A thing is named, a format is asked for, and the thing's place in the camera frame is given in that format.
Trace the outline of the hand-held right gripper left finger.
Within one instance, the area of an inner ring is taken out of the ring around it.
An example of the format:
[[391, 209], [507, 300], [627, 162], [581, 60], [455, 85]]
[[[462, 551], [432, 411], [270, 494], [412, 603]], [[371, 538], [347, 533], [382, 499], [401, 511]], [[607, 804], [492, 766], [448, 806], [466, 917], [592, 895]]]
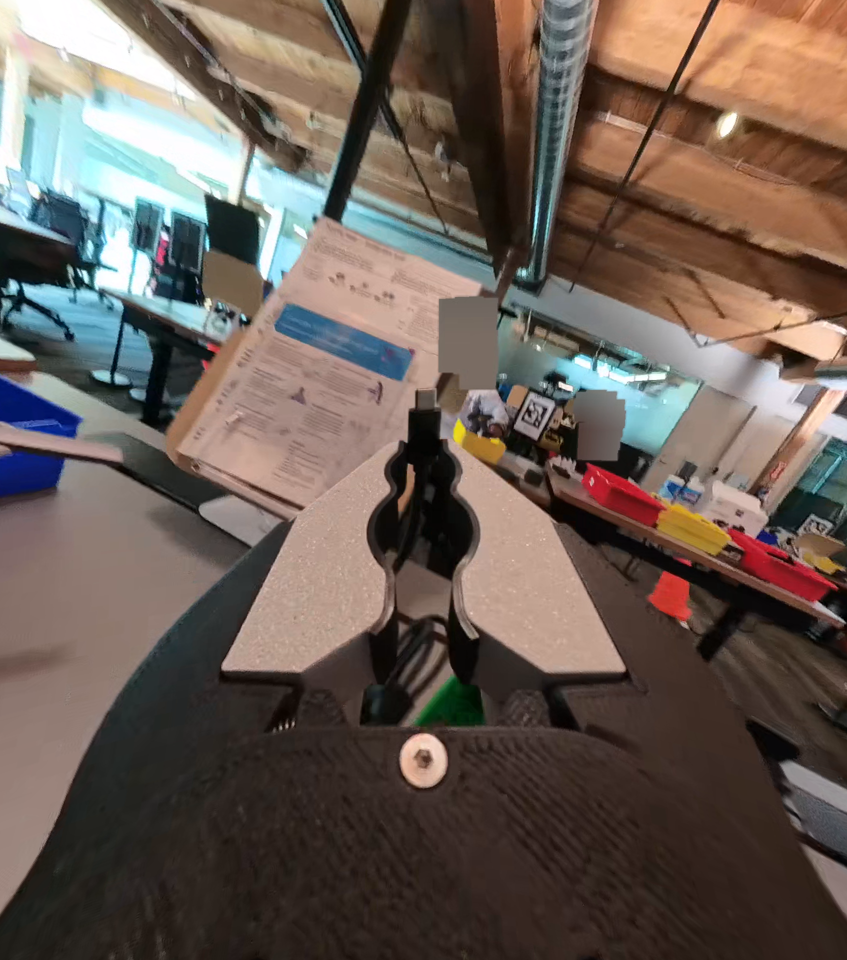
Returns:
[[233, 681], [372, 685], [396, 658], [396, 587], [373, 520], [399, 496], [392, 441], [302, 510], [222, 663]]

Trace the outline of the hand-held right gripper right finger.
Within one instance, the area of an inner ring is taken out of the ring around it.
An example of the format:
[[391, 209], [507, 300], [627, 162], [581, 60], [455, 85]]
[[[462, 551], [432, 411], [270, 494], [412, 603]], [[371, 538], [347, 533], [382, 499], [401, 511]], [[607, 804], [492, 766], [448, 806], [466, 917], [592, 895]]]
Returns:
[[454, 442], [434, 467], [449, 660], [470, 685], [606, 685], [628, 670], [552, 517]]

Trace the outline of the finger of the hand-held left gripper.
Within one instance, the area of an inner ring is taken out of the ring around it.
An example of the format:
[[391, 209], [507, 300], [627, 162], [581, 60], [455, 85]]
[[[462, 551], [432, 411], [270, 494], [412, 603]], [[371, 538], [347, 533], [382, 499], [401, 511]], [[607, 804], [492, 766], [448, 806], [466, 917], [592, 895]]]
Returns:
[[2, 421], [0, 448], [109, 467], [120, 467], [124, 464], [123, 451], [114, 445], [82, 438], [60, 437], [38, 430], [10, 426]]

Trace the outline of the green plastic bin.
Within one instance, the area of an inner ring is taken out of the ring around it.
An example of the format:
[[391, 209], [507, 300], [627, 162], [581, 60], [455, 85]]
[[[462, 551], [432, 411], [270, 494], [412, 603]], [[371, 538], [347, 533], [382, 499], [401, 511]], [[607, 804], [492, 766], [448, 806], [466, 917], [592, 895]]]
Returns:
[[422, 707], [415, 727], [479, 727], [486, 723], [480, 688], [451, 675]]

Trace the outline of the red plastic basket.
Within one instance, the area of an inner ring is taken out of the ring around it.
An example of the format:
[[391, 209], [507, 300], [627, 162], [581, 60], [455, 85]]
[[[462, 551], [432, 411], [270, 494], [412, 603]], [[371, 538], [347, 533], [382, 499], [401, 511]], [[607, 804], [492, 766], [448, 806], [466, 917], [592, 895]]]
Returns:
[[741, 551], [738, 566], [743, 572], [811, 603], [823, 601], [835, 589], [829, 579], [782, 549], [737, 529], [729, 529], [728, 535]]
[[582, 487], [595, 503], [644, 526], [655, 527], [665, 510], [657, 497], [594, 463], [585, 465]]

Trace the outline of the orange traffic cone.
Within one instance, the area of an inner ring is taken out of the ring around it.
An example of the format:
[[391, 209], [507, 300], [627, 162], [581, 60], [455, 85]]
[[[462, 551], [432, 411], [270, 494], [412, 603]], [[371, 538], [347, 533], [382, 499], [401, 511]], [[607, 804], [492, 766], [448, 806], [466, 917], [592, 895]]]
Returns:
[[690, 598], [691, 585], [687, 580], [661, 572], [647, 602], [664, 616], [687, 624], [693, 616]]

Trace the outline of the yellow plastic bin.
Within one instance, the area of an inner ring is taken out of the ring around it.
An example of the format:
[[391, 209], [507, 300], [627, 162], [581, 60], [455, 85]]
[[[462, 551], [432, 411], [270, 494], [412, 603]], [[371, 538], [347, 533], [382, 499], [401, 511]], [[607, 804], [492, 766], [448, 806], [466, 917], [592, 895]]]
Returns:
[[502, 439], [484, 437], [469, 430], [459, 417], [454, 423], [452, 438], [461, 450], [488, 466], [499, 464], [506, 453]]

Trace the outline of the long wooden table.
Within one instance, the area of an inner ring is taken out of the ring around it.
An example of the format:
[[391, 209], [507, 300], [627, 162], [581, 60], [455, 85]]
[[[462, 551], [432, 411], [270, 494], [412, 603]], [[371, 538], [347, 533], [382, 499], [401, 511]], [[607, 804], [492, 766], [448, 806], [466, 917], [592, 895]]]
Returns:
[[846, 625], [842, 617], [821, 602], [806, 600], [762, 581], [732, 563], [599, 504], [581, 481], [565, 475], [560, 467], [549, 463], [545, 481], [553, 517], [581, 539], [594, 546], [610, 546], [684, 579], [725, 605], [722, 614], [699, 638], [697, 651], [706, 662], [718, 655], [749, 616], [765, 618], [790, 631], [806, 629], [813, 622], [834, 630]]

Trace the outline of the yellow plastic basket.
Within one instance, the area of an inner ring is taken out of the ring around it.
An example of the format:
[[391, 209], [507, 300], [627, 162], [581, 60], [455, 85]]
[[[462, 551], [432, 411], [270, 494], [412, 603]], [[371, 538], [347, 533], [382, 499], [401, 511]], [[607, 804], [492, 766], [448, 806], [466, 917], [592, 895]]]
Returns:
[[661, 534], [711, 557], [721, 554], [733, 542], [732, 537], [718, 523], [706, 519], [679, 502], [671, 503], [660, 511], [656, 529]]

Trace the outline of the black white marker tag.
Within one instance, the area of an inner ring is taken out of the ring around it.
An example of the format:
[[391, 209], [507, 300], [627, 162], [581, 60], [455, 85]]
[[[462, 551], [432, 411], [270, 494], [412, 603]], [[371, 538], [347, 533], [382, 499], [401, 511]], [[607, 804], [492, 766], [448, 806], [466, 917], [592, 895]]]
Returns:
[[531, 443], [537, 443], [549, 428], [556, 408], [553, 397], [527, 390], [517, 408], [512, 432]]

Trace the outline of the white blue container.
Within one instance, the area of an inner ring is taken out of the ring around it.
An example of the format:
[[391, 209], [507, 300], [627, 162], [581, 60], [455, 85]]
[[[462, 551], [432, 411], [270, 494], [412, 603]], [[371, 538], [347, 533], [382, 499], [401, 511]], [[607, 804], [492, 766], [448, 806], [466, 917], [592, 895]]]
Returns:
[[705, 484], [696, 470], [696, 463], [684, 461], [676, 473], [668, 475], [661, 483], [657, 496], [665, 502], [694, 508], [705, 493]]

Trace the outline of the black office chair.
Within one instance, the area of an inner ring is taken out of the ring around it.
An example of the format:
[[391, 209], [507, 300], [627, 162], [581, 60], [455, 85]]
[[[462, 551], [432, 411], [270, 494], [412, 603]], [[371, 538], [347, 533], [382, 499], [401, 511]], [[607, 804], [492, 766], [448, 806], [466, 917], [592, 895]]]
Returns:
[[27, 216], [0, 206], [0, 333], [26, 309], [46, 318], [73, 343], [76, 335], [59, 312], [35, 301], [31, 287], [79, 290], [105, 265], [85, 250], [89, 221], [72, 198], [44, 193]]

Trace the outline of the white cardboard box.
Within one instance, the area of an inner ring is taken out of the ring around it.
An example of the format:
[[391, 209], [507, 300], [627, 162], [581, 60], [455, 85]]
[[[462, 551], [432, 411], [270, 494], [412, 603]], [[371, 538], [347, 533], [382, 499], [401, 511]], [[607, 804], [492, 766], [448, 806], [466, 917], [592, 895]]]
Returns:
[[767, 522], [767, 513], [760, 499], [717, 479], [711, 479], [705, 486], [697, 513], [707, 521], [728, 529], [739, 529], [751, 537], [760, 534]]

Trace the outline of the black standing monitor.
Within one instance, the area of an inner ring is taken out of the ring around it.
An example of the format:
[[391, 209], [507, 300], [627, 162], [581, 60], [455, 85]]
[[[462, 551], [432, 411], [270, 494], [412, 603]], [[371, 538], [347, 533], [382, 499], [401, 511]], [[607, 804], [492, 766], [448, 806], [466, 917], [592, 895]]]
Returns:
[[148, 198], [137, 197], [129, 232], [129, 246], [136, 253], [153, 258], [165, 225], [165, 208]]
[[206, 249], [206, 224], [189, 214], [172, 210], [167, 263], [176, 271], [200, 274]]

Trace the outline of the cardboard backed stand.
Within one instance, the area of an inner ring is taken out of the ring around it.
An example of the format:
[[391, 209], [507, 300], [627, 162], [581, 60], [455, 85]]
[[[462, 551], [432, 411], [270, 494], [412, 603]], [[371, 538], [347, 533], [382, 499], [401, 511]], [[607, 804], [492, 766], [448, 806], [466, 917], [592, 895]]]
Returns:
[[256, 265], [210, 248], [202, 258], [201, 290], [214, 305], [252, 320], [264, 300], [264, 279]]

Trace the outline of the black screen panel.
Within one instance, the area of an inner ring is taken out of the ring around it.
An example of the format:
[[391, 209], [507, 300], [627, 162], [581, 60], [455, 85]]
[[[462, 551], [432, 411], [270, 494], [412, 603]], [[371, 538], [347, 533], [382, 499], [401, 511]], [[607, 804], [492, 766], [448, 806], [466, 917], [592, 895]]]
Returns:
[[259, 217], [212, 193], [203, 196], [209, 250], [258, 266], [262, 244]]

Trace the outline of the black metal pole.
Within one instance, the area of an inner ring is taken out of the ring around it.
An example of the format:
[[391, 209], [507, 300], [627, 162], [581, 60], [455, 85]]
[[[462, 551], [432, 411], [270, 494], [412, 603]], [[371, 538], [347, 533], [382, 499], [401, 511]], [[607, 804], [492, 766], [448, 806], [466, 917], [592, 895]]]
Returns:
[[324, 218], [342, 223], [370, 134], [389, 102], [391, 72], [403, 42], [411, 2], [384, 3], [369, 50], [365, 50], [344, 2], [323, 1], [321, 5], [359, 75], [322, 210]]

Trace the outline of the spiral metal duct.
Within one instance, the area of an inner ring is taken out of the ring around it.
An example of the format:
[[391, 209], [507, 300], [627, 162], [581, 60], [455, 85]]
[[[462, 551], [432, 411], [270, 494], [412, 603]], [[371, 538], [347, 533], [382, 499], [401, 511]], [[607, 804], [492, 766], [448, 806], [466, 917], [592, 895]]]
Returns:
[[547, 280], [597, 13], [598, 1], [545, 1], [540, 8], [529, 244], [516, 281], [535, 292]]

